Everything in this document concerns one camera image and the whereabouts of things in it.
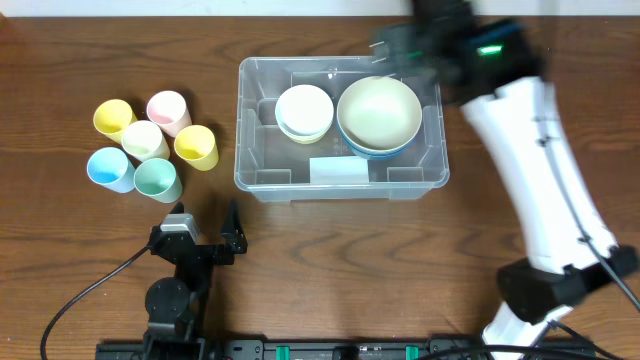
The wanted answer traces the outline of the large beige bowl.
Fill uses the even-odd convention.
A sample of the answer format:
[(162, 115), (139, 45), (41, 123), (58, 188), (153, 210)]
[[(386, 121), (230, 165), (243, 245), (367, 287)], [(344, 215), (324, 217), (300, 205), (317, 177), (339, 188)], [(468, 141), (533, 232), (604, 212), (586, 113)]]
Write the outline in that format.
[(417, 95), (403, 82), (372, 76), (354, 82), (343, 92), (336, 119), (356, 144), (391, 150), (417, 135), (422, 109)]

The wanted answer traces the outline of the small yellow bowl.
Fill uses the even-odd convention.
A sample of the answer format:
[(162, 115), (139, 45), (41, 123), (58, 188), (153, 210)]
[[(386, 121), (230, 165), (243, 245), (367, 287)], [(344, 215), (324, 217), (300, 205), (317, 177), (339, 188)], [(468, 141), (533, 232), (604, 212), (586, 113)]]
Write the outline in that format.
[(328, 125), (325, 129), (311, 135), (297, 135), (284, 123), (281, 122), (278, 123), (278, 127), (292, 141), (299, 144), (307, 145), (319, 141), (328, 132), (328, 130), (331, 128), (331, 125)]

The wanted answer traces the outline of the large dark blue bowl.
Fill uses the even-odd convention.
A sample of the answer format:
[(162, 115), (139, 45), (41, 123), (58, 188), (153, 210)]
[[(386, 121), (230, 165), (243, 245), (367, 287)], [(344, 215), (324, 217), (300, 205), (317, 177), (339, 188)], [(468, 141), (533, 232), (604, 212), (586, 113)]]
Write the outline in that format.
[(411, 139), (407, 141), (405, 144), (391, 150), (371, 150), (371, 149), (364, 148), (356, 144), (354, 141), (352, 141), (340, 123), (337, 124), (337, 128), (346, 146), (355, 155), (360, 156), (366, 160), (383, 160), (383, 159), (395, 157), (399, 155), (401, 152), (403, 152), (407, 147), (409, 147), (414, 142), (414, 139), (416, 137), (416, 135), (413, 135)]

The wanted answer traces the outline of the small white bowl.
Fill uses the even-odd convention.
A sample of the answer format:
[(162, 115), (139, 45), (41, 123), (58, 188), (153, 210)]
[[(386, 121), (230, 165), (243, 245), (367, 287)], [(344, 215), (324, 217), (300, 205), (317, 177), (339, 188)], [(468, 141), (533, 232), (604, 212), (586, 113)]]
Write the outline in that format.
[(334, 117), (331, 97), (314, 85), (296, 85), (277, 100), (276, 121), (286, 132), (296, 136), (317, 135), (327, 130)]

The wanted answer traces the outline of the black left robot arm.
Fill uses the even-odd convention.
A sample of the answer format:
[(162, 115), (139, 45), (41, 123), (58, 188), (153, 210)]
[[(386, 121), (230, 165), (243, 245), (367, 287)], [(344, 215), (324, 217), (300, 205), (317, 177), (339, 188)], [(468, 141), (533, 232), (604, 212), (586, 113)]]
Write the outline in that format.
[(144, 359), (222, 359), (223, 346), (204, 335), (204, 318), (217, 266), (232, 265), (248, 242), (236, 202), (220, 230), (221, 244), (197, 244), (194, 217), (177, 203), (151, 230), (150, 253), (175, 266), (174, 275), (156, 281), (145, 296), (149, 315), (143, 339)]

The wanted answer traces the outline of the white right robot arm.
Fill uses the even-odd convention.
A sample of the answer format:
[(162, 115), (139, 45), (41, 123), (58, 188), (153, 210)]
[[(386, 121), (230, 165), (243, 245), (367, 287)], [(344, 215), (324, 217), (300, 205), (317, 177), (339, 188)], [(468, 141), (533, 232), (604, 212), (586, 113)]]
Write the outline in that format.
[(373, 49), (396, 75), (432, 76), (446, 88), (491, 155), (523, 232), (524, 259), (497, 273), (501, 305), (475, 359), (562, 359), (542, 346), (589, 295), (626, 288), (639, 269), (599, 215), (577, 166), (543, 52), (523, 25), (484, 23), (467, 1), (414, 0), (409, 23), (381, 29)]

